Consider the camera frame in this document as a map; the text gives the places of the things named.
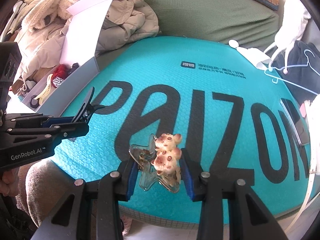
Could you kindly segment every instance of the dark gray fabric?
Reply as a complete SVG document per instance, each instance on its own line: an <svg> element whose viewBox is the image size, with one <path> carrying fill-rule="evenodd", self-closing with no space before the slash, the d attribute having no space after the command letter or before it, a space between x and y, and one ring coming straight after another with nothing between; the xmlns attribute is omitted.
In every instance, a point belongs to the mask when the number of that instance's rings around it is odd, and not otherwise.
<svg viewBox="0 0 320 240"><path fill-rule="evenodd" d="M264 50L278 31L279 16L254 0L144 0L158 16L163 35Z"/></svg>
<svg viewBox="0 0 320 240"><path fill-rule="evenodd" d="M320 52L312 43L305 44L302 41L296 41L293 49L289 53L288 66L306 65L307 57L304 53L306 49L311 50L315 55L313 57L311 52L306 52L306 55L309 58L310 65L318 73L320 73ZM276 57L276 60L274 61L272 66L276 68L282 68L284 66L284 51ZM320 94L320 76L316 72L314 72L309 66L288 68L287 75L285 75L283 71L278 71L278 73L282 76L283 79ZM289 83L285 84L287 85L288 89L290 90L293 97L297 100L299 105L302 105L305 100L313 101L316 98L316 95L304 89L301 89Z"/></svg>

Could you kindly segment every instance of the human hand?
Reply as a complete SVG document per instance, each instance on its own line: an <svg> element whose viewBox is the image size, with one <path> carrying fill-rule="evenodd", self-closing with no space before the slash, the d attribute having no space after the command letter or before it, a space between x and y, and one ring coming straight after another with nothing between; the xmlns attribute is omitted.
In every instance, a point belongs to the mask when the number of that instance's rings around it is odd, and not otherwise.
<svg viewBox="0 0 320 240"><path fill-rule="evenodd" d="M0 180L0 193L4 196L15 197L19 194L19 168L5 171Z"/></svg>

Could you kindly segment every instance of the black and white striped item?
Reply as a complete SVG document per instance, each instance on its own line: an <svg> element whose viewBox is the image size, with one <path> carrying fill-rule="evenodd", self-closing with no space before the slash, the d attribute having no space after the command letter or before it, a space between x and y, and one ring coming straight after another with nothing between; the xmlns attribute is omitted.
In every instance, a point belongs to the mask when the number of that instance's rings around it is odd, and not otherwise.
<svg viewBox="0 0 320 240"><path fill-rule="evenodd" d="M52 84L55 88L57 88L58 86L61 85L61 83L64 81L64 79L60 78L60 77L55 77L53 80L52 80Z"/></svg>

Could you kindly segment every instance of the gray grid fabric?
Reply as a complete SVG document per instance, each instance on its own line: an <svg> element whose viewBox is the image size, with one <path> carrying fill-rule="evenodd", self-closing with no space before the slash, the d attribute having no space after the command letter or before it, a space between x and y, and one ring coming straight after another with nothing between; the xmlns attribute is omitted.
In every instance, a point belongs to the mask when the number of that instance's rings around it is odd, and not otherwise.
<svg viewBox="0 0 320 240"><path fill-rule="evenodd" d="M198 224L196 223L186 223L181 221L168 220L160 217L150 216L148 214L138 212L136 210L133 210L124 206L120 206L120 205L119 205L119 209L121 214L131 217L134 220L137 220L143 223L148 223L148 224L159 226L159 227L198 230Z"/></svg>
<svg viewBox="0 0 320 240"><path fill-rule="evenodd" d="M254 0L145 0L163 35L217 41L234 39L264 50L274 42L279 16Z"/></svg>

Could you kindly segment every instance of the black printed logo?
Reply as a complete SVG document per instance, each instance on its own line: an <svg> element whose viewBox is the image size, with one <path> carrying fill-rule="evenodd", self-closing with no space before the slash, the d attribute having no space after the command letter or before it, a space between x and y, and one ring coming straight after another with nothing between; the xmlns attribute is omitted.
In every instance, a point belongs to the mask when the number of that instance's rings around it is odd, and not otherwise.
<svg viewBox="0 0 320 240"><path fill-rule="evenodd" d="M182 61L181 67L196 68L196 63Z"/></svg>

